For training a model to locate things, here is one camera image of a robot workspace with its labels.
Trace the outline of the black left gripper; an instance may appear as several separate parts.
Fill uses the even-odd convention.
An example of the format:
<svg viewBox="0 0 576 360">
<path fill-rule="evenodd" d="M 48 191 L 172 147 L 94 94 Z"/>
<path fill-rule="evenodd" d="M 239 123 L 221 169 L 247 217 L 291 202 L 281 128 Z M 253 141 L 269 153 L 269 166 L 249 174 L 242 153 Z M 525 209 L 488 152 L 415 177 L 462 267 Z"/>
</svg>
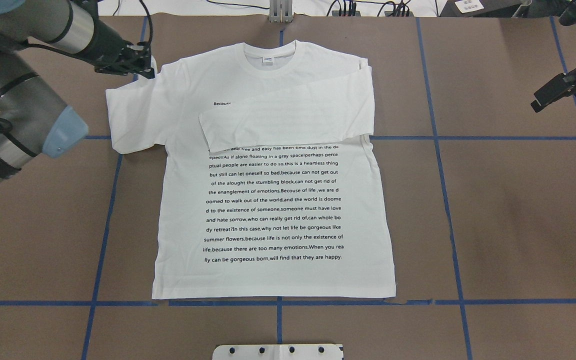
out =
<svg viewBox="0 0 576 360">
<path fill-rule="evenodd" d="M 119 53 L 117 60 L 96 64 L 94 71 L 103 75 L 139 75 L 154 79 L 157 72 L 153 68 L 152 54 L 151 42 L 128 43 Z"/>
</svg>

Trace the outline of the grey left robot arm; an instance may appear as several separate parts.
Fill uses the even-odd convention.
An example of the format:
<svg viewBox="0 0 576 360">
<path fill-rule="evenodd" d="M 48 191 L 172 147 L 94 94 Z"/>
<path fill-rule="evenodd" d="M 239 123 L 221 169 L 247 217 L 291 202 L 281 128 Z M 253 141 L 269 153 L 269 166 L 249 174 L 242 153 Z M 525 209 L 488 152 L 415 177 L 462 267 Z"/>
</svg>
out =
<svg viewBox="0 0 576 360">
<path fill-rule="evenodd" d="M 122 38 L 99 18 L 96 0 L 0 0 L 0 183 L 37 155 L 60 157 L 89 134 L 20 51 L 48 50 L 96 73 L 153 79 L 152 41 Z"/>
</svg>

